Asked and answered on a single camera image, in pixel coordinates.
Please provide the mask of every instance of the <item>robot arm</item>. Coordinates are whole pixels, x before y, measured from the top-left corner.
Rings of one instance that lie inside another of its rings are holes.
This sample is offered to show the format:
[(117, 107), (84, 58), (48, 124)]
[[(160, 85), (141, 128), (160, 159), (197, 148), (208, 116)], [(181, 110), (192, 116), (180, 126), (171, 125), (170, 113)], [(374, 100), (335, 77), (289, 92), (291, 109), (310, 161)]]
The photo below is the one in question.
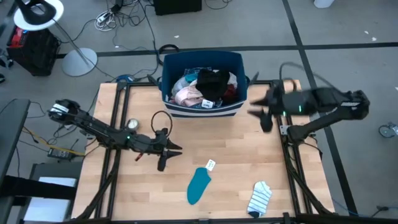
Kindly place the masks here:
[(312, 90), (284, 93), (283, 82), (279, 82), (267, 91), (265, 98), (252, 102), (254, 105), (269, 107), (264, 111), (249, 111), (260, 118), (262, 130), (272, 129), (272, 115), (326, 115), (302, 126), (293, 125), (287, 128), (290, 142), (303, 141), (310, 133), (325, 128), (341, 120), (363, 119), (369, 113), (370, 102), (361, 91), (342, 93), (335, 88), (316, 88)]
[(90, 116), (80, 109), (80, 105), (72, 100), (57, 100), (49, 111), (50, 119), (61, 124), (73, 124), (84, 132), (96, 136), (99, 144), (111, 149), (132, 149), (138, 152), (138, 161), (143, 154), (156, 154), (160, 156), (157, 169), (165, 169), (166, 160), (178, 156), (181, 152), (168, 149), (182, 149), (169, 139), (169, 130), (164, 128), (155, 132), (155, 139), (143, 134), (137, 134), (131, 129), (115, 129), (104, 122)]

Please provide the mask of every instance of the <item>blue laundry basket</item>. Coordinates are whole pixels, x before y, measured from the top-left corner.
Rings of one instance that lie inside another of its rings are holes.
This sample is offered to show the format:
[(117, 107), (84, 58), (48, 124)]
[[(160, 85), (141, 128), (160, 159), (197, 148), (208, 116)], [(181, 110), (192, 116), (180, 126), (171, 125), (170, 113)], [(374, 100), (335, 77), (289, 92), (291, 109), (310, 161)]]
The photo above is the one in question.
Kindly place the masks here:
[[(186, 68), (211, 67), (217, 70), (227, 70), (236, 75), (238, 81), (238, 101), (232, 105), (213, 109), (196, 109), (169, 103), (170, 93), (174, 83), (184, 74)], [(250, 81), (244, 74), (242, 55), (224, 51), (193, 51), (166, 55), (164, 58), (162, 82), (159, 89), (162, 91), (162, 99), (175, 118), (208, 118), (234, 116), (242, 107), (248, 97), (248, 86), (252, 84), (257, 75)]]

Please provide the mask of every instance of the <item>black cloth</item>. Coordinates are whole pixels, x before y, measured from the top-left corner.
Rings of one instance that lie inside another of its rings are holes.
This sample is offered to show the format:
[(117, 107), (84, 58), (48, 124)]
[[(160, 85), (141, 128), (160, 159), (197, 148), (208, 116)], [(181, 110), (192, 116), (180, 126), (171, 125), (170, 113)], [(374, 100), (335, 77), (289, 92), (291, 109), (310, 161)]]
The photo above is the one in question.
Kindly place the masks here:
[(229, 72), (212, 72), (202, 69), (198, 74), (198, 83), (196, 85), (206, 100), (218, 101), (228, 89)]

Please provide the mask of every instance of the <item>white striped sock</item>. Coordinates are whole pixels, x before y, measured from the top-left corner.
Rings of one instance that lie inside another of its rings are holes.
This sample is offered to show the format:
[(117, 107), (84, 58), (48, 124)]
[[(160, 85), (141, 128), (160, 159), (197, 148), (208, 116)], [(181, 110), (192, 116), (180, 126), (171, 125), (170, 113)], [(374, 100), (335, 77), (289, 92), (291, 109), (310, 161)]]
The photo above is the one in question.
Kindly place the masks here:
[(268, 201), (272, 192), (264, 181), (259, 181), (254, 185), (253, 195), (248, 205), (248, 214), (254, 218), (263, 216), (266, 213)]

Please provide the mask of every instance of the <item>wooden tabletop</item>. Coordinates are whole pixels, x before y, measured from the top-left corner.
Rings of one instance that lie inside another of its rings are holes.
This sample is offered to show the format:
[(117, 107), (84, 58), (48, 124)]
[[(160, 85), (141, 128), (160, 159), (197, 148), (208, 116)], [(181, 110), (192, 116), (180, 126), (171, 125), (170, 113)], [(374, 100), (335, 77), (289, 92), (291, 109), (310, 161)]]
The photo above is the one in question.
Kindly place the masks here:
[[(264, 97), (267, 85), (254, 85), (248, 90), (248, 101), (231, 118), (173, 119), (170, 139), (183, 147), (181, 156), (167, 161), (164, 172), (157, 170), (159, 157), (144, 155), (138, 162), (136, 152), (122, 151), (113, 220), (175, 220), (198, 218), (251, 218), (247, 206), (254, 184), (265, 181), (272, 197), (264, 217), (281, 217), (283, 212), (294, 216), (283, 152), (276, 122), (271, 133), (263, 133), (259, 120), (249, 114), (249, 101)], [(104, 83), (98, 93), (94, 117), (110, 123), (116, 84)], [(118, 120), (123, 105), (119, 105)], [(154, 137), (150, 119), (158, 110), (165, 110), (161, 92), (154, 86), (132, 87), (127, 120), (140, 122), (139, 133)], [(309, 122), (308, 117), (293, 117), (294, 124)], [(155, 129), (169, 127), (170, 121), (159, 114)], [(315, 141), (306, 142), (316, 146)], [(87, 149), (90, 152), (94, 143)], [(319, 201), (334, 211), (319, 153), (301, 145), (300, 155), (308, 186)], [(78, 216), (98, 190), (104, 148), (98, 148), (85, 159), (78, 184), (72, 216)], [(187, 187), (197, 167), (205, 167), (209, 159), (216, 162), (208, 172), (211, 182), (195, 205), (187, 201)], [(298, 189), (300, 207), (304, 212), (302, 194)], [(103, 216), (109, 196), (104, 197)]]

